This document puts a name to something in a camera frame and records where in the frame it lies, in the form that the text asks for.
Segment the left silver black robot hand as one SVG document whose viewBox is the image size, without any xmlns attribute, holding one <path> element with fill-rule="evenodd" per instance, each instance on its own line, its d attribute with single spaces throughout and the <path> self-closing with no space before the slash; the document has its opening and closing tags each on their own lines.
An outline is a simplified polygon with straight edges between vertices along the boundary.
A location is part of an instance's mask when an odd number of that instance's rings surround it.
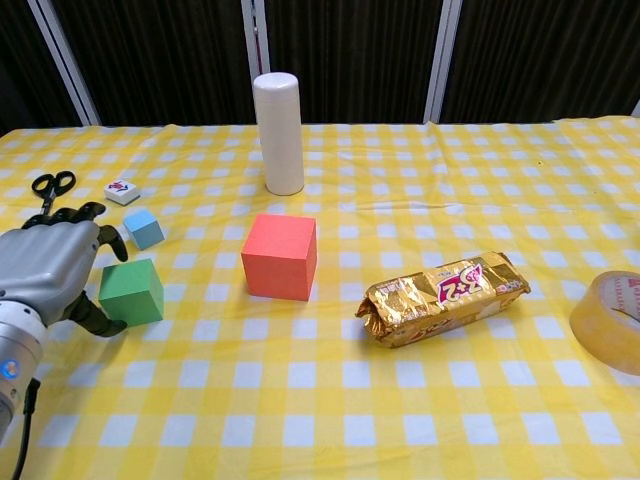
<svg viewBox="0 0 640 480">
<path fill-rule="evenodd" d="M 119 231 L 94 222 L 105 210 L 90 201 L 51 216 L 35 215 L 2 234 L 1 299 L 36 312 L 46 327 L 71 320 L 99 337 L 124 331 L 127 323 L 108 318 L 85 292 L 100 246 L 108 245 L 118 260 L 128 260 Z"/>
</svg>

